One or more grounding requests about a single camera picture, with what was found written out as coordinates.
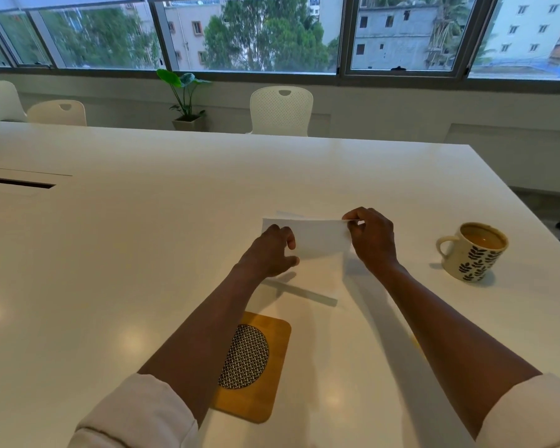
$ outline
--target mug handle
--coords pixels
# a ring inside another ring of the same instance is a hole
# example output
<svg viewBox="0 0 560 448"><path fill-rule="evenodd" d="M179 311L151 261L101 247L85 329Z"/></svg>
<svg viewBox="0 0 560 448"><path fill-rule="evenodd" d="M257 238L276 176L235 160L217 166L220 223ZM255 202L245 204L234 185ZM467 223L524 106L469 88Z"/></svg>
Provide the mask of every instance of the mug handle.
<svg viewBox="0 0 560 448"><path fill-rule="evenodd" d="M440 239L438 239L437 242L435 242L435 248L438 249L438 251L440 252L440 254L442 255L442 257L444 259L446 259L446 255L444 254L444 252L442 251L442 244L444 242L448 242L448 241L452 241L452 242L456 242L460 240L460 238L456 237L456 236L444 236L444 237L440 237Z"/></svg>

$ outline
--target floor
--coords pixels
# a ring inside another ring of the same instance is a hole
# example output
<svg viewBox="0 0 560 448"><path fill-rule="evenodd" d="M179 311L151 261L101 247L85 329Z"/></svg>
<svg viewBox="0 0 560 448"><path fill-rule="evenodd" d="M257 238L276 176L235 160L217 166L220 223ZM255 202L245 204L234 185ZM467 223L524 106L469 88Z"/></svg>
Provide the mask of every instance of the floor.
<svg viewBox="0 0 560 448"><path fill-rule="evenodd" d="M560 195L542 194L534 190L513 189L516 195L531 211L560 239L560 229L555 227L560 222Z"/></svg>

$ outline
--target forearm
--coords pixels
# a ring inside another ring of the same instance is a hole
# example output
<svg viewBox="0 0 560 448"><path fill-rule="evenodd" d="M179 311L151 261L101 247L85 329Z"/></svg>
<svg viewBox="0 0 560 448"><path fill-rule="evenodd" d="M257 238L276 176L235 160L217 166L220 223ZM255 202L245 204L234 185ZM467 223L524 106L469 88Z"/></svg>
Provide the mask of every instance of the forearm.
<svg viewBox="0 0 560 448"><path fill-rule="evenodd" d="M138 371L168 383L200 425L236 328L260 282L253 271L235 266Z"/></svg>
<svg viewBox="0 0 560 448"><path fill-rule="evenodd" d="M470 322L404 268L375 273L403 313L472 437L513 386L541 372Z"/></svg>

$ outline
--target wooden coaster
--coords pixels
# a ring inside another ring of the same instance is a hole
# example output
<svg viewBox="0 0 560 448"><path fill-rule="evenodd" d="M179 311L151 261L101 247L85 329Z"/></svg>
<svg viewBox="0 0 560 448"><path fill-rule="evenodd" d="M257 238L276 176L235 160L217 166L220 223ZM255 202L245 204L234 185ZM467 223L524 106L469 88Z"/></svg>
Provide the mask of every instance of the wooden coaster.
<svg viewBox="0 0 560 448"><path fill-rule="evenodd" d="M291 327L247 311L240 324L210 407L263 423L272 414Z"/></svg>

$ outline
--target chair backrest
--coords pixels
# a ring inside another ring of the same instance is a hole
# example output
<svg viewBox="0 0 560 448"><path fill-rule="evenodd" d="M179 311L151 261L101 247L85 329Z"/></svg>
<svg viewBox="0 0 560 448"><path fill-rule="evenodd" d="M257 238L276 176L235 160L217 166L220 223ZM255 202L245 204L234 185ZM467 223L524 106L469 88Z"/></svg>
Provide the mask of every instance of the chair backrest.
<svg viewBox="0 0 560 448"><path fill-rule="evenodd" d="M27 116L22 109L15 85L0 80L0 121L4 120L25 122Z"/></svg>
<svg viewBox="0 0 560 448"><path fill-rule="evenodd" d="M253 134L306 137L314 96L298 86L267 86L251 95Z"/></svg>
<svg viewBox="0 0 560 448"><path fill-rule="evenodd" d="M87 126L85 107L77 100L48 100L27 110L29 122Z"/></svg>

